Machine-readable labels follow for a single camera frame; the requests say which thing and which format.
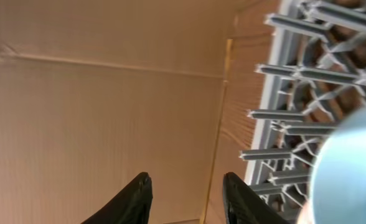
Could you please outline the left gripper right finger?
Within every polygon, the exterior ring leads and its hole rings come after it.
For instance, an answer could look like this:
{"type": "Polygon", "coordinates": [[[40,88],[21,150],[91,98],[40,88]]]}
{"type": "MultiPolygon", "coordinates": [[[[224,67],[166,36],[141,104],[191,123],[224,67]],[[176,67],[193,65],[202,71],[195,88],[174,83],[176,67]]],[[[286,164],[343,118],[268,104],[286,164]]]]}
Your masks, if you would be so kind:
{"type": "Polygon", "coordinates": [[[224,175],[222,191],[226,224],[289,224],[233,172],[224,175]]]}

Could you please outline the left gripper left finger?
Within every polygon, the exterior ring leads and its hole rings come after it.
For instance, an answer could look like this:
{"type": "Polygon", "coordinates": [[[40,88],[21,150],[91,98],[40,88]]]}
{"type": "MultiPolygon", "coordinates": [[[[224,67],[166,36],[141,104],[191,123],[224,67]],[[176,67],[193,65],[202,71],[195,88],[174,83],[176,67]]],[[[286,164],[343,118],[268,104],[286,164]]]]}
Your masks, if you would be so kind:
{"type": "Polygon", "coordinates": [[[148,224],[152,200],[151,178],[141,172],[82,224],[148,224]]]}

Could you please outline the light blue saucer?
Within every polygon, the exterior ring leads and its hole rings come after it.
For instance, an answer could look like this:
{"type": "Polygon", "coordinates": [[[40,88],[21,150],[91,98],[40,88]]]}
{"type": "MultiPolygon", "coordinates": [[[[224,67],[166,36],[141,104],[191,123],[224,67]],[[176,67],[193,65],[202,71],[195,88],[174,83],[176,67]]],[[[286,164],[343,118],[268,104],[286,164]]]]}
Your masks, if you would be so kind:
{"type": "Polygon", "coordinates": [[[366,107],[341,122],[322,145],[309,204],[315,224],[366,224],[366,107]]]}

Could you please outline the pink bowl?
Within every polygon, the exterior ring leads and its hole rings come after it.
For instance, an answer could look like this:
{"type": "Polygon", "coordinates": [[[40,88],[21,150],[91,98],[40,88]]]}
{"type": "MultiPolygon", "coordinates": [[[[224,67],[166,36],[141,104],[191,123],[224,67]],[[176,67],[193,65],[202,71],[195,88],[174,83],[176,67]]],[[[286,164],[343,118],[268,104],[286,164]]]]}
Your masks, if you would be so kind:
{"type": "Polygon", "coordinates": [[[313,224],[314,223],[314,219],[313,219],[313,214],[312,214],[312,207],[309,204],[309,202],[306,202],[296,221],[296,224],[313,224]]]}

